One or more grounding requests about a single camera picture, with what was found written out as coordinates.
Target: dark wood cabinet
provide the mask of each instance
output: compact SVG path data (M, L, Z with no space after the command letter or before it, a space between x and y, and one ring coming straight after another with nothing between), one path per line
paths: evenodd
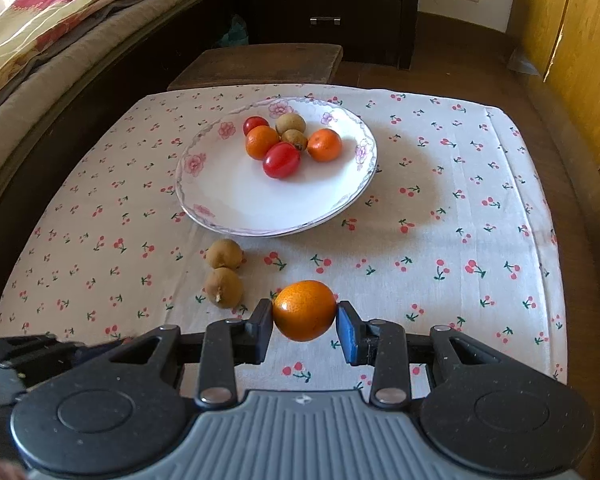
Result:
M408 68L418 0L239 0L251 43L335 43L344 59Z

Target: red tomato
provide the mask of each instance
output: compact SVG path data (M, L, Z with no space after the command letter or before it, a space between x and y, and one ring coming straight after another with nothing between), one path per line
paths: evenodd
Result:
M253 117L249 117L246 121L244 121L244 124L242 125L242 130L246 135L256 126L269 126L269 122L267 122L267 120L263 117L254 115Z
M262 169L271 178L286 178L300 166L300 152L288 142L272 146L262 161Z

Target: white tablecloth with cherry print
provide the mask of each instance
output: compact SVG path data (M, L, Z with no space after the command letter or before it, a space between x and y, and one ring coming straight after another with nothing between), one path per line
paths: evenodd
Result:
M237 240L246 293L240 307L220 310L202 290L205 250L218 235L183 213L174 169L204 124L280 96L314 96L361 116L379 165L337 218L297 235ZM0 336L51 332L94 344L165 322L201 332L312 278L363 319L414 333L448 324L566 380L557 245L522 135L497 108L387 90L233 86L142 99L85 154L31 234L4 289ZM309 343L274 330L266 361L237 367L241 390L368 394L372 374L345 364L334 326ZM194 380L192 368L188 392Z

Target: silver handle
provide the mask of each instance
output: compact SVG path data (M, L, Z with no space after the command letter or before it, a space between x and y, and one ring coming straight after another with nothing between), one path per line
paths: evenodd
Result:
M333 18L331 16L314 16L312 18L309 18L309 23L311 23L312 25L317 25L318 22L331 22L333 23L333 25L340 25L340 18Z

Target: white plate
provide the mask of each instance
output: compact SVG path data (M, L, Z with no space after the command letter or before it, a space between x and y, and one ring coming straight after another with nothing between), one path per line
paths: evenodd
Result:
M277 180L244 151L242 124L261 116L273 127L294 111L305 134L332 128L342 153L327 163L305 152L299 170ZM197 134L180 157L176 193L184 211L200 225L234 236L268 237L304 231L347 208L371 182L378 149L366 124L341 106L313 98L260 101L229 112Z

